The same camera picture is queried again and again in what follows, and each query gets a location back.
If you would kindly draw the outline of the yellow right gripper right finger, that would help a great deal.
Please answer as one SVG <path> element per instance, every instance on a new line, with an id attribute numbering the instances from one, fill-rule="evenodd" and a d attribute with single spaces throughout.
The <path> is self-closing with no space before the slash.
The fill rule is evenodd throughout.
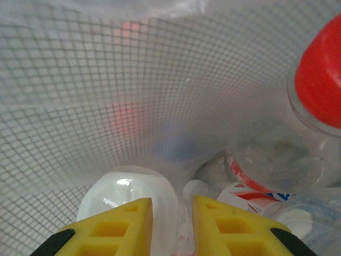
<path id="1" fill-rule="evenodd" d="M 256 213 L 194 196 L 196 256 L 317 256 L 285 225 Z"/>

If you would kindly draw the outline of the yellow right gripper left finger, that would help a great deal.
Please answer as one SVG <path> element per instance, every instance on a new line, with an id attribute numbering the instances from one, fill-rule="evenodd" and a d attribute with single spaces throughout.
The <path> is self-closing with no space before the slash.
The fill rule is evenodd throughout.
<path id="1" fill-rule="evenodd" d="M 152 200 L 140 198 L 74 222 L 30 256 L 150 256 Z"/>

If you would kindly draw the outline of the clear bottle red white label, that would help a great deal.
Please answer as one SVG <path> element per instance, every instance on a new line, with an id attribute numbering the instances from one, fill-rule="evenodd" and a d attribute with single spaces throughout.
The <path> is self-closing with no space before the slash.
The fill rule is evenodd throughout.
<path id="1" fill-rule="evenodd" d="M 217 200 L 243 210 L 261 214 L 269 205 L 285 202 L 293 196 L 294 194 L 264 193 L 235 182 L 226 187 Z"/>

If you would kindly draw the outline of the clear bottle blue label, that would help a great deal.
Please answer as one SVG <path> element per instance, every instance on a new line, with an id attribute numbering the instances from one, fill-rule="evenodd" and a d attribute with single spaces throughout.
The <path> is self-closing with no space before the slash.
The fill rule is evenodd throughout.
<path id="1" fill-rule="evenodd" d="M 287 226 L 318 256 L 341 256 L 341 187 L 292 196 L 261 215 Z"/>

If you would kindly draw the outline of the long clear bottle red label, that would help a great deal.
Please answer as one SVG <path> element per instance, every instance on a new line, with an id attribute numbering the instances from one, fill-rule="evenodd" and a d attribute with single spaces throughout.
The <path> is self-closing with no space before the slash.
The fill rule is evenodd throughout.
<path id="1" fill-rule="evenodd" d="M 310 126 L 341 138 L 341 13 L 315 36 L 293 67 L 289 100 Z"/>

